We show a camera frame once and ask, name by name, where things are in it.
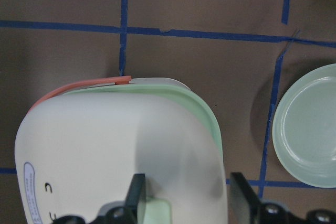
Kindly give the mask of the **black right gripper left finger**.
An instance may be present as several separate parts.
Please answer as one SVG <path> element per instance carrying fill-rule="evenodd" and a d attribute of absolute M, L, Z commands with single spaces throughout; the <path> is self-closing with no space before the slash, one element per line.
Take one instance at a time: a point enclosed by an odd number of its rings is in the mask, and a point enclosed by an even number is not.
<path fill-rule="evenodd" d="M 124 207 L 130 219 L 129 223 L 144 223 L 146 210 L 146 178 L 144 173 L 133 175 Z"/>

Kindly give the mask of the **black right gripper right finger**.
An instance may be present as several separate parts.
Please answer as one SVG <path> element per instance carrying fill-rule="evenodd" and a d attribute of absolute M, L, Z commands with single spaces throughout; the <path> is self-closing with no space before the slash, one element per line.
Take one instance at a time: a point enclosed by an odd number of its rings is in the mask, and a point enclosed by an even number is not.
<path fill-rule="evenodd" d="M 238 223 L 255 223 L 261 201 L 240 172 L 230 174 L 229 203 Z"/>

